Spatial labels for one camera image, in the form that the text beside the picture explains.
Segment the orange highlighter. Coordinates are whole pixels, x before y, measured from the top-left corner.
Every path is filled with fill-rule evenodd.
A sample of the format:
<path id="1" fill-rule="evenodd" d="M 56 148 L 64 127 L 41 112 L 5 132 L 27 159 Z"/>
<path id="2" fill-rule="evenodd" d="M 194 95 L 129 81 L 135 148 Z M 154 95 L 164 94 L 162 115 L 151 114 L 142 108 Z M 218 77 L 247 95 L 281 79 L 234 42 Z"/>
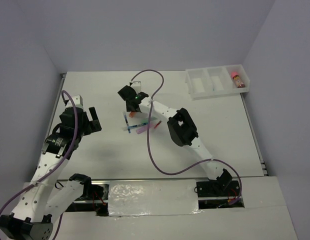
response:
<path id="1" fill-rule="evenodd" d="M 128 116 L 129 116 L 130 118 L 133 118 L 135 115 L 136 115 L 136 112 L 130 112 Z"/>

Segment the pink-capped clear tube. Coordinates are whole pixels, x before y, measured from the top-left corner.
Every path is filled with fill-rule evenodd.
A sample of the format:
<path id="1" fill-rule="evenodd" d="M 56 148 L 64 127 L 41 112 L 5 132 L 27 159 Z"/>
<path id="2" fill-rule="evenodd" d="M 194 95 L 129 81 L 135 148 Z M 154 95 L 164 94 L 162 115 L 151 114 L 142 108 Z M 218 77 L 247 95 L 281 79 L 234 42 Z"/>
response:
<path id="1" fill-rule="evenodd" d="M 245 88 L 246 87 L 245 83 L 240 78 L 238 72 L 232 71 L 230 76 L 231 76 L 231 78 L 232 78 L 232 80 L 233 80 L 233 82 L 237 88 Z"/>

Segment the blue highlighter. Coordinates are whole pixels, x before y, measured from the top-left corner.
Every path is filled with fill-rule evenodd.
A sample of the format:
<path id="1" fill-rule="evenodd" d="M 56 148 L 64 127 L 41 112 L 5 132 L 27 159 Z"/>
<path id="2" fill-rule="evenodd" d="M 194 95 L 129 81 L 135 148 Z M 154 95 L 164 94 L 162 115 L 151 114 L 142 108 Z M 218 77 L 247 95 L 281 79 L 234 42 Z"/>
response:
<path id="1" fill-rule="evenodd" d="M 211 81 L 212 81 L 214 92 L 222 91 L 224 89 L 219 76 L 212 76 Z"/>

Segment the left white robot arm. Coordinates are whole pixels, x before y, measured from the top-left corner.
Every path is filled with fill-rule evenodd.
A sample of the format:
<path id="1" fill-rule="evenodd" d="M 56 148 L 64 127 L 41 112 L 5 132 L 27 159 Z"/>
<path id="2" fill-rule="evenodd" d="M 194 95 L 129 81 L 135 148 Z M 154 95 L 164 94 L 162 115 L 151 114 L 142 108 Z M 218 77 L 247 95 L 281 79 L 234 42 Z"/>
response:
<path id="1" fill-rule="evenodd" d="M 40 161 L 29 184 L 18 196 L 18 204 L 10 214 L 0 212 L 0 230 L 12 240 L 48 240 L 54 223 L 76 199 L 86 200 L 97 187 L 92 179 L 75 173 L 53 197 L 51 193 L 58 177 L 84 136 L 101 131 L 94 107 L 92 119 L 82 107 L 66 107 L 42 148 Z"/>

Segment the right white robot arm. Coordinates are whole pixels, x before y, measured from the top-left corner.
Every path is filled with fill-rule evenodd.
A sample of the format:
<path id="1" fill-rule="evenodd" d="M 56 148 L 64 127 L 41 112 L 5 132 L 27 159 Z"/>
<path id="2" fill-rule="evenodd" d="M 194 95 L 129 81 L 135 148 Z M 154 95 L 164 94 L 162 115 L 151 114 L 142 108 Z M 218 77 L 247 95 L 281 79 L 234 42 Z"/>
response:
<path id="1" fill-rule="evenodd" d="M 118 91 L 119 96 L 125 101 L 126 109 L 130 112 L 148 113 L 150 118 L 155 115 L 156 118 L 162 122 L 167 123 L 168 131 L 171 140 L 179 147 L 188 150 L 196 160 L 196 163 L 179 171 L 179 172 L 165 172 L 161 170 L 155 163 L 151 153 L 150 147 L 150 131 L 149 127 L 146 128 L 147 136 L 147 150 L 150 160 L 154 167 L 162 174 L 167 176 L 175 176 L 182 174 L 189 169 L 202 165 L 202 168 L 206 172 L 207 176 L 213 176 L 220 172 L 219 168 L 212 164 L 212 162 L 219 162 L 226 166 L 227 163 L 214 159 L 211 153 L 203 145 L 197 127 L 192 120 L 189 112 L 185 108 L 174 109 L 170 108 L 158 101 L 153 100 L 152 96 L 144 92 L 137 93 L 131 86 L 124 86 Z"/>

